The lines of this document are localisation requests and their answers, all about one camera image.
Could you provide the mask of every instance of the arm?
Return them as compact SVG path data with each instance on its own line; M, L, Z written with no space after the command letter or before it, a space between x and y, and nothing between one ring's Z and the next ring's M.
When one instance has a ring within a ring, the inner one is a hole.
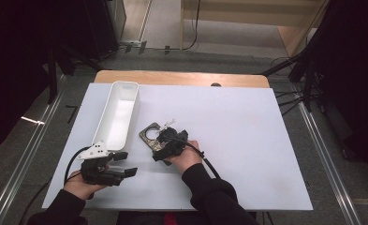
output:
M28 225L70 225L76 224L81 219L80 213L85 206L85 201L94 192L105 188L100 185L89 185L84 182L79 172L74 172L61 189L50 207L43 213L32 215Z
M199 148L197 142L190 143ZM169 161L183 174L183 181L192 192L192 205L205 213L212 224L257 224L238 204L234 187L222 179L212 179L190 147Z

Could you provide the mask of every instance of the white mount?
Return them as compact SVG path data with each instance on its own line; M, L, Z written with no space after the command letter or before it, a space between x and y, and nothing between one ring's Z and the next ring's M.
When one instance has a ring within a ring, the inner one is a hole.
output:
M110 152L103 141L93 144L89 149L77 156L78 160L107 157Z

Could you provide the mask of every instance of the tripod leg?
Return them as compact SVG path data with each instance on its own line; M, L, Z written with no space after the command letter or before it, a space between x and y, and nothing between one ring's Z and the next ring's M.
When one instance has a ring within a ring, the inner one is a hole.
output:
M312 111L310 108L310 96L312 95L312 84L314 76L315 62L311 61L306 71L305 87L303 90L303 104L305 105L308 112Z
M59 46L54 46L55 61L64 74L73 75L75 66L70 61L69 55L64 52Z
M50 95L48 103L51 104L57 96L57 72L55 67L55 59L52 45L48 46L48 66L49 66L49 82L50 82Z
M67 46L64 46L64 45L61 45L62 49L64 51L66 51L68 54L78 58L79 60L81 60L83 63L87 64L88 66L90 66L91 68L95 69L96 71L100 71L100 70L103 70L102 67L100 67L98 64L94 63L93 61L91 61L90 59L86 58L84 55L76 52L75 50L67 47Z
M291 64L296 63L300 58L301 58L301 54L299 53L299 54L294 55L293 57L289 58L288 60L286 60L282 63L279 63L276 66L274 66L274 67L272 67L268 70L265 70L265 71L263 71L259 74L264 75L265 77L268 77L269 75L272 75L273 73L279 71L280 69L289 67Z

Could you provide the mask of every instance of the black stand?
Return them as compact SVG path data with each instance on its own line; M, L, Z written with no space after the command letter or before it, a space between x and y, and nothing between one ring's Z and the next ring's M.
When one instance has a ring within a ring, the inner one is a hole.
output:
M295 66L289 73L288 77L292 83L297 83L306 72L303 102L309 112L311 111L309 101L313 76L316 72L315 52L318 46L323 45L323 42L328 40L327 31L330 29L330 24L334 21L334 18L344 3L345 1L331 0L320 26L316 30L313 38L309 41L308 45L297 55L294 55L288 60L260 73L261 75L268 77L269 75L295 63Z
M50 81L50 96L48 103L51 104L55 97L57 96L57 77L56 77L56 65L63 71L64 74L73 75L75 71L75 66L70 61L69 56L73 56L83 63L93 68L95 71L100 71L103 68L98 64L94 63L84 55L76 52L72 48L69 48L65 45L61 44L49 44L48 46L48 66L49 66L49 81Z

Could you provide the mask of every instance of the black curtain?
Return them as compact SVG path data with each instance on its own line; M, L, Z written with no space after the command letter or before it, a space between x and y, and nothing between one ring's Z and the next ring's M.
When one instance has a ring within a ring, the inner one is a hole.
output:
M352 129L344 145L368 162L368 1L332 0L336 7L312 58L326 99Z
M0 143L49 84L48 1L0 0Z

